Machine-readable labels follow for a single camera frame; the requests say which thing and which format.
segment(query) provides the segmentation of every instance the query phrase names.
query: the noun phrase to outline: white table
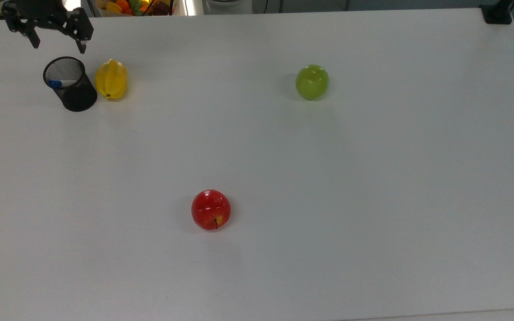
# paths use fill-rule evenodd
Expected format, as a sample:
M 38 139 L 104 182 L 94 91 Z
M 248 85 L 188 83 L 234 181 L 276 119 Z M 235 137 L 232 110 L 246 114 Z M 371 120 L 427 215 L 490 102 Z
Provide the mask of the white table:
M 0 320 L 514 309 L 514 24 L 479 9 L 0 21 Z M 56 57 L 129 72 L 80 113 Z M 298 70 L 325 67 L 316 102 Z M 206 232 L 193 197 L 218 189 Z

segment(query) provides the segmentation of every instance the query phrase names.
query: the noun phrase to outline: fruit basket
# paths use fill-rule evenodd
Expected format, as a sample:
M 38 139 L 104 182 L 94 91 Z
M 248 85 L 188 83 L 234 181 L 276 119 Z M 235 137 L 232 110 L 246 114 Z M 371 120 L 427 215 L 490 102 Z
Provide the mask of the fruit basket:
M 178 8 L 179 0 L 96 0 L 96 7 L 101 16 L 181 16 Z

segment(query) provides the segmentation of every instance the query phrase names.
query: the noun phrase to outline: floor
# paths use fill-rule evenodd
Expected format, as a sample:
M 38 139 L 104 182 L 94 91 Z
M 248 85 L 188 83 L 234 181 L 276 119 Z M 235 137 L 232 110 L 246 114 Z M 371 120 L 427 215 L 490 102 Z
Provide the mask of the floor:
M 279 12 L 281 0 L 253 0 L 253 13 Z M 349 10 L 407 10 L 431 8 L 477 8 L 479 4 L 494 4 L 496 0 L 350 0 Z M 345 0 L 284 0 L 283 12 L 343 11 Z

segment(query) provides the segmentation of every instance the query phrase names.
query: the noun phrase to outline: black mesh pencil cup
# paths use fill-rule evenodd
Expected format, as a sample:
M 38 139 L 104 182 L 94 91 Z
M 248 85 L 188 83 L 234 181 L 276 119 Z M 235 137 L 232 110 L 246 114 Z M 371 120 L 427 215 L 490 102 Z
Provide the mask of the black mesh pencil cup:
M 43 80 L 70 111 L 87 110 L 96 102 L 96 89 L 79 59 L 60 57 L 51 61 L 43 71 Z

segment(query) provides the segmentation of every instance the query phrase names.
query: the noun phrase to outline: robotic arm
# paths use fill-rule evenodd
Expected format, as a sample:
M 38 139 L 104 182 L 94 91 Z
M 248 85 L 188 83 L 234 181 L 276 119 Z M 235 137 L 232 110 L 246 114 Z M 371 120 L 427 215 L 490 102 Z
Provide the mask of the robotic arm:
M 75 39 L 80 53 L 86 50 L 86 42 L 92 37 L 92 24 L 83 8 L 68 12 L 61 0 L 0 0 L 1 12 L 8 28 L 28 38 L 34 48 L 41 40 L 35 27 L 55 29 Z

